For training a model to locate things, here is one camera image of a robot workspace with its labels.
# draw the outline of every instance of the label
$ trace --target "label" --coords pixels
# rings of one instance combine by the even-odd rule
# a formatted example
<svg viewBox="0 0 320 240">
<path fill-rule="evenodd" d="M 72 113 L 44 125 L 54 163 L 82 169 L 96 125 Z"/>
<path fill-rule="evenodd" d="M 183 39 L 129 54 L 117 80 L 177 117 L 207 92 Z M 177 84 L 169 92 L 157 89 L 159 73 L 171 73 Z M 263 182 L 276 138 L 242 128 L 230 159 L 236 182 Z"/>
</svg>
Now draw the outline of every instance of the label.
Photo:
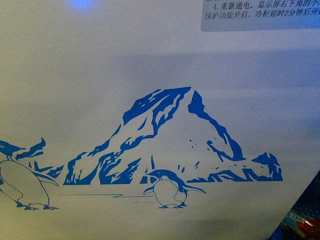
<svg viewBox="0 0 320 240">
<path fill-rule="evenodd" d="M 302 224 L 305 223 L 305 219 L 304 218 L 302 218 L 302 217 L 300 217 L 298 215 L 295 215 L 293 213 L 290 213 L 290 218 L 295 219 L 295 220 L 297 220 L 298 222 L 300 222 Z"/>
<path fill-rule="evenodd" d="M 320 28 L 320 0 L 203 0 L 203 32 Z"/>
</svg>

